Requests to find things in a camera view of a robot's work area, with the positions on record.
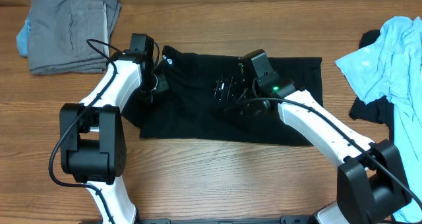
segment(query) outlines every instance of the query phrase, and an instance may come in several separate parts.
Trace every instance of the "light blue shirt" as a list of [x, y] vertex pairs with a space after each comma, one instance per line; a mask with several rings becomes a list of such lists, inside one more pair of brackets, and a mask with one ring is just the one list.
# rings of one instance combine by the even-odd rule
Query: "light blue shirt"
[[[410, 189], [422, 199], [422, 21], [396, 16], [385, 22], [377, 41], [336, 61], [365, 104], [382, 96], [394, 104], [394, 144], [400, 151]], [[394, 214], [417, 222], [414, 200]]]
[[31, 31], [31, 12], [26, 17], [25, 24], [16, 36], [16, 45], [18, 46], [19, 55], [22, 57], [28, 56], [28, 36]]

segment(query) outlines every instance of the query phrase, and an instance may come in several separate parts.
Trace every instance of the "wooden table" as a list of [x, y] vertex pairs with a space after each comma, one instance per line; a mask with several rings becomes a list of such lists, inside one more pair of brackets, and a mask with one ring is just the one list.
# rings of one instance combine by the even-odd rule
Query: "wooden table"
[[[102, 74], [34, 76], [15, 37], [29, 7], [0, 7], [0, 223], [78, 223], [98, 219], [86, 190], [55, 185], [48, 159], [59, 138], [59, 110], [88, 95]], [[307, 1], [124, 5], [112, 36], [120, 49], [133, 32], [180, 51], [270, 57], [322, 57], [324, 105], [375, 141], [385, 125], [352, 121], [355, 99], [334, 64], [357, 49], [362, 33], [396, 15], [422, 13], [413, 1]], [[311, 214], [336, 199], [336, 171], [314, 147], [209, 140], [142, 140], [123, 120], [125, 184], [142, 218], [279, 217]], [[64, 175], [59, 156], [58, 177]]]

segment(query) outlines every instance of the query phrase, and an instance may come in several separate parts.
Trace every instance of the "black cloth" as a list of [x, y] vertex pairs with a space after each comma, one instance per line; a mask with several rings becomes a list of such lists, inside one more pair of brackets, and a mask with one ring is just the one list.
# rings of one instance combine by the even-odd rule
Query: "black cloth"
[[[359, 43], [359, 49], [375, 43], [379, 36], [380, 30], [370, 30], [364, 33]], [[385, 96], [367, 105], [359, 98], [356, 98], [350, 109], [349, 116], [352, 119], [363, 119], [374, 123], [386, 124], [390, 129], [390, 141], [394, 141], [394, 106], [388, 102]]]
[[[164, 46], [158, 65], [169, 90], [147, 106], [132, 95], [122, 116], [140, 128], [141, 138], [201, 138], [279, 145], [309, 145], [278, 116], [224, 113], [214, 99], [217, 79], [241, 76], [238, 57], [180, 53]], [[279, 75], [303, 85], [322, 105], [321, 58], [269, 58]]]

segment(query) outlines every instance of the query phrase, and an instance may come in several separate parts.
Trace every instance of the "gray cloth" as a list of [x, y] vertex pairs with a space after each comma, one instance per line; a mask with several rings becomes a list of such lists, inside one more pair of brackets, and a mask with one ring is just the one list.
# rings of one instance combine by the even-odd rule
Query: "gray cloth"
[[[106, 60], [89, 47], [86, 39], [109, 41], [120, 8], [117, 0], [32, 0], [30, 71], [102, 72]], [[107, 47], [93, 45], [108, 54]]]

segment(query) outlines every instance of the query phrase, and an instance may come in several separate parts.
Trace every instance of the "black cable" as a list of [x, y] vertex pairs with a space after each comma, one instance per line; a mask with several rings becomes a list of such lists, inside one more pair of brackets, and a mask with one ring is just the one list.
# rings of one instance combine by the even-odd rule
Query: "black cable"
[[158, 47], [157, 42], [154, 42], [154, 45], [157, 47], [157, 57], [156, 57], [156, 61], [154, 62], [154, 69], [156, 69], [158, 66], [158, 60], [160, 58], [160, 47]]
[[256, 88], [255, 88], [255, 82], [256, 82], [256, 80], [257, 80], [258, 78], [254, 78], [253, 79], [253, 81], [252, 81], [252, 86], [251, 86], [251, 88], [252, 88], [252, 93], [253, 93], [253, 95], [254, 95], [254, 97], [255, 98], [258, 98], [258, 95], [256, 94]]
[[[233, 107], [237, 107], [240, 104], [251, 103], [251, 102], [255, 102], [255, 101], [265, 101], [265, 100], [290, 103], [292, 105], [297, 105], [299, 107], [302, 107], [304, 109], [307, 109], [308, 111], [310, 111], [310, 112], [318, 115], [322, 120], [324, 120], [325, 122], [327, 122], [336, 132], [338, 132], [340, 135], [342, 135], [343, 138], [346, 139], [352, 146], [354, 146], [356, 149], [358, 149], [366, 158], [368, 158], [370, 161], [372, 161], [375, 164], [376, 167], [378, 167], [382, 172], [384, 172], [385, 175], [387, 175], [388, 177], [390, 177], [390, 179], [392, 179], [400, 187], [402, 187], [402, 189], [404, 191], [406, 191], [408, 194], [410, 194], [410, 196], [415, 200], [415, 202], [417, 203], [417, 205], [419, 206], [419, 208], [422, 210], [422, 202], [416, 196], [415, 193], [413, 193], [408, 187], [406, 187], [401, 181], [399, 181], [399, 179], [397, 179], [397, 177], [395, 177], [387, 168], [385, 168], [381, 163], [379, 163], [367, 151], [365, 151], [363, 148], [361, 148], [359, 145], [357, 145], [356, 142], [353, 139], [351, 139], [346, 133], [344, 133], [341, 129], [339, 129], [333, 122], [331, 122], [330, 119], [328, 119], [327, 117], [325, 117], [322, 113], [318, 112], [313, 107], [307, 106], [307, 105], [304, 105], [302, 103], [299, 103], [299, 102], [296, 102], [296, 101], [292, 101], [292, 100], [289, 100], [289, 99], [279, 99], [279, 98], [253, 98], [253, 99], [247, 99], [245, 101], [239, 101], [239, 102], [235, 103], [234, 105], [226, 108], [225, 110], [230, 109], [230, 108], [233, 108]], [[382, 222], [382, 223], [404, 224], [403, 222], [389, 221], [389, 220], [384, 220], [384, 222]], [[422, 224], [422, 220], [420, 220], [420, 221], [418, 221], [417, 223], [414, 223], [414, 224]]]
[[243, 98], [243, 96], [248, 92], [249, 88], [245, 88], [243, 90], [243, 93], [239, 96], [239, 98], [237, 98], [236, 102], [238, 102], [239, 100], [241, 100]]
[[113, 217], [111, 216], [110, 210], [108, 208], [106, 199], [104, 198], [104, 195], [101, 193], [101, 190], [97, 187], [95, 187], [92, 184], [70, 184], [70, 183], [65, 183], [65, 182], [61, 182], [59, 181], [56, 176], [54, 175], [53, 172], [53, 162], [54, 162], [54, 157], [56, 155], [56, 153], [59, 151], [60, 145], [63, 143], [63, 141], [66, 139], [66, 137], [69, 135], [71, 129], [79, 122], [80, 118], [82, 118], [82, 116], [84, 116], [84, 114], [101, 98], [101, 96], [104, 94], [104, 92], [106, 92], [106, 90], [110, 87], [111, 83], [113, 82], [114, 78], [117, 75], [117, 67], [115, 65], [115, 63], [103, 52], [101, 52], [99, 49], [95, 48], [90, 42], [96, 42], [96, 43], [100, 43], [103, 45], [106, 45], [114, 50], [116, 50], [117, 52], [120, 52], [120, 50], [118, 50], [116, 47], [113, 47], [112, 45], [108, 44], [108, 43], [104, 43], [101, 42], [99, 40], [93, 40], [93, 39], [87, 39], [86, 43], [93, 49], [95, 50], [97, 53], [99, 53], [102, 57], [104, 57], [105, 59], [108, 60], [109, 63], [111, 63], [111, 65], [113, 65], [113, 74], [111, 75], [110, 80], [107, 82], [107, 84], [101, 89], [101, 91], [97, 94], [97, 96], [94, 98], [94, 100], [92, 100], [91, 103], [89, 103], [80, 113], [79, 115], [76, 117], [76, 119], [71, 123], [71, 125], [67, 128], [66, 132], [63, 134], [63, 136], [59, 139], [59, 141], [57, 142], [57, 144], [55, 145], [51, 156], [50, 156], [50, 161], [48, 163], [48, 173], [50, 175], [50, 178], [54, 181], [54, 183], [60, 185], [60, 186], [64, 186], [64, 187], [75, 187], [75, 188], [90, 188], [92, 190], [94, 190], [96, 192], [96, 195], [98, 195], [101, 199], [101, 202], [104, 205], [104, 209], [105, 212], [107, 213], [108, 216], [108, 221], [111, 224], [115, 224]]
[[94, 47], [90, 42], [96, 42], [96, 43], [100, 43], [100, 44], [102, 44], [102, 45], [106, 45], [106, 46], [108, 46], [108, 47], [110, 47], [110, 48], [112, 48], [112, 49], [114, 49], [114, 50], [116, 50], [117, 52], [119, 52], [119, 53], [122, 53], [122, 51], [120, 50], [120, 49], [117, 49], [116, 47], [114, 47], [114, 46], [112, 46], [111, 44], [109, 44], [109, 43], [106, 43], [106, 42], [102, 42], [102, 41], [100, 41], [100, 40], [94, 40], [94, 39], [87, 39], [86, 40], [86, 43], [93, 49], [93, 50], [95, 50], [95, 52], [97, 52], [97, 53], [99, 53], [102, 57], [105, 57], [109, 62], [110, 62], [110, 60], [108, 59], [108, 56], [106, 55], [106, 54], [104, 54], [103, 52], [101, 52], [99, 49], [97, 49], [96, 47]]

